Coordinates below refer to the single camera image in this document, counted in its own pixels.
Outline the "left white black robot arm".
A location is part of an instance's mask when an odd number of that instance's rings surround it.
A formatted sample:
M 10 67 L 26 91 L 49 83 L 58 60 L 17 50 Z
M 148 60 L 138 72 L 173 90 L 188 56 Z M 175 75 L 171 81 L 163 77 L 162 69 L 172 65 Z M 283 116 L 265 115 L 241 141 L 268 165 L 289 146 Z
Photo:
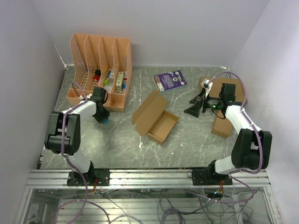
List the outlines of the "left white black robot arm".
M 104 107 L 107 99 L 107 91 L 96 87 L 92 95 L 84 97 L 78 105 L 63 112 L 54 111 L 49 116 L 45 148 L 67 161 L 72 167 L 75 183 L 81 181 L 91 185 L 95 181 L 93 164 L 80 149 L 81 123 L 89 117 L 100 124 L 107 123 L 110 115 Z

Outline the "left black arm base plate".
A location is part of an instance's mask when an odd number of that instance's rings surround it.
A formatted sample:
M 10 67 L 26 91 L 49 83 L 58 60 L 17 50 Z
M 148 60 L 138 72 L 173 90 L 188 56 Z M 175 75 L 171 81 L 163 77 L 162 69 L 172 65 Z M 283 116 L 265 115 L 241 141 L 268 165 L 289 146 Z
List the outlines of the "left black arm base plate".
M 83 173 L 88 186 L 108 186 L 110 181 L 110 171 L 108 169 L 98 169 L 88 173 Z M 67 186 L 85 186 L 82 176 L 74 171 L 68 175 Z

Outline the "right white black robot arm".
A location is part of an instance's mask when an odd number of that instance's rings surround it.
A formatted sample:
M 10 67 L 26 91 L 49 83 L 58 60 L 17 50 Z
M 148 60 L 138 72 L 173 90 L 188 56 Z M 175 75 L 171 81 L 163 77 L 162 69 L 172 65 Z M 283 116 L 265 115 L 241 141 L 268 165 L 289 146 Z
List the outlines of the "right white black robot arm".
M 266 169 L 269 163 L 272 134 L 263 131 L 247 115 L 241 102 L 235 99 L 235 84 L 223 83 L 217 98 L 209 92 L 212 82 L 205 80 L 199 95 L 190 100 L 191 107 L 184 112 L 194 117 L 207 109 L 220 111 L 223 119 L 228 119 L 238 136 L 231 155 L 212 161 L 207 167 L 206 179 L 215 185 L 229 175 L 246 172 L 257 174 Z

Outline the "brown cardboard box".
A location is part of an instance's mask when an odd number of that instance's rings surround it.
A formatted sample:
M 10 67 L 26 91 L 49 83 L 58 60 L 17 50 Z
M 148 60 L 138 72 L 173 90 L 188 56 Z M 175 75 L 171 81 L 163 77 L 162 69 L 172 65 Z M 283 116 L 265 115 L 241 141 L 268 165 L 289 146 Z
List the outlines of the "brown cardboard box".
M 142 137 L 147 135 L 162 145 L 178 121 L 166 110 L 168 101 L 158 90 L 152 91 L 131 116 L 131 124 Z

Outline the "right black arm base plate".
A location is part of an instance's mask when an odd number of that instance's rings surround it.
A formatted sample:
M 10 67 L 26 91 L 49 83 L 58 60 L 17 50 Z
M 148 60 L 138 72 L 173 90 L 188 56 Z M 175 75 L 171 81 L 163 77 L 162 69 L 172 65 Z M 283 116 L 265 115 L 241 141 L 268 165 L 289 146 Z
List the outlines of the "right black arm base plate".
M 226 185 L 232 185 L 232 179 L 228 175 L 221 175 L 213 173 L 207 169 L 191 169 L 191 178 L 193 186 L 216 186 L 221 183 Z

